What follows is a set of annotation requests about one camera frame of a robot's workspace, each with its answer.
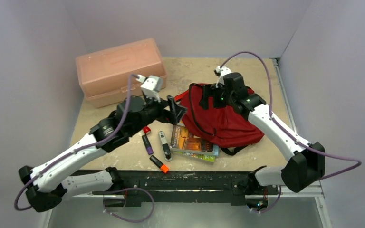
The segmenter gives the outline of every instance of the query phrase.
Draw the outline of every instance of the box lid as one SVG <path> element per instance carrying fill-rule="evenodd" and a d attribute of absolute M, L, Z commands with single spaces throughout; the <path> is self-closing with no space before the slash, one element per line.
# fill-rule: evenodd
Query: box lid
<path fill-rule="evenodd" d="M 150 38 L 79 56 L 76 63 L 82 90 L 94 96 L 127 86 L 130 73 L 141 74 L 145 67 L 162 64 L 162 59 Z"/>

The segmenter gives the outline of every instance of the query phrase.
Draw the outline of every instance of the red bag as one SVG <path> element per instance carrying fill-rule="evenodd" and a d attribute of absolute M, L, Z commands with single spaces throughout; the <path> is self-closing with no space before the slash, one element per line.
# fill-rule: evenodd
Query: red bag
<path fill-rule="evenodd" d="M 226 154 L 235 155 L 248 145 L 258 143 L 264 136 L 257 127 L 250 124 L 233 108 L 216 109 L 213 107 L 213 97 L 208 98 L 208 109 L 200 106 L 203 87 L 207 84 L 190 84 L 190 88 L 175 97 L 180 105 L 188 111 L 182 118 L 185 127 L 194 135 L 218 145 Z M 228 147 L 236 147 L 233 152 Z"/>

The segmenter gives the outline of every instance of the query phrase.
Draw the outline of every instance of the stack of books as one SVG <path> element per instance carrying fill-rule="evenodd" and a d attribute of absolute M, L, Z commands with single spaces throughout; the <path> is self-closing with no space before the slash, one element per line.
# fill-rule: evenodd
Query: stack of books
<path fill-rule="evenodd" d="M 173 126 L 170 150 L 183 156 L 215 162 L 219 155 L 219 147 L 209 141 L 194 136 L 184 125 Z"/>

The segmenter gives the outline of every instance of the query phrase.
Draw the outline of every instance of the purple highlighter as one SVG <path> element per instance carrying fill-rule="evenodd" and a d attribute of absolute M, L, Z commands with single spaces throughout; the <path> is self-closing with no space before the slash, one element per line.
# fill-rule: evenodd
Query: purple highlighter
<path fill-rule="evenodd" d="M 149 139 L 147 138 L 146 134 L 142 135 L 142 140 L 144 141 L 147 154 L 151 155 L 153 154 L 152 145 L 149 142 Z"/>

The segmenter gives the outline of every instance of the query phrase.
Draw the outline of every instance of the table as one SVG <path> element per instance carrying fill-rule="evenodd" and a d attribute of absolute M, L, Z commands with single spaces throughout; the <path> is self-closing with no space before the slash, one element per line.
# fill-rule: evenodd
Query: table
<path fill-rule="evenodd" d="M 161 90 L 160 96 L 178 95 L 186 91 L 190 83 L 215 83 L 217 77 L 213 70 L 220 65 L 222 58 L 164 58 L 168 73 L 167 86 Z M 279 79 L 277 77 L 272 59 L 265 59 L 272 79 L 272 95 L 274 99 L 273 111 L 282 121 L 289 124 L 289 116 L 282 95 Z M 269 103 L 269 88 L 265 70 L 258 59 L 235 58 L 227 65 L 232 72 L 243 75 L 245 84 L 251 87 L 264 100 Z M 107 117 L 116 109 L 117 104 L 102 108 L 94 108 L 86 99 L 83 100 L 72 144 L 80 140 L 91 127 L 98 121 Z M 255 145 L 248 146 L 234 156 L 228 156 L 222 151 L 215 163 L 200 161 L 198 159 L 173 154 L 173 160 L 166 162 L 161 148 L 158 132 L 164 131 L 170 140 L 172 125 L 155 121 L 149 127 L 152 129 L 148 136 L 154 150 L 154 155 L 174 171 L 251 171 L 262 165 L 284 166 L 286 161 L 277 147 L 267 138 L 263 137 Z M 102 170 L 106 167 L 117 167 L 119 170 L 158 170 L 149 160 L 141 135 L 136 134 L 130 142 L 117 148 L 113 152 L 91 161 L 83 169 Z"/>

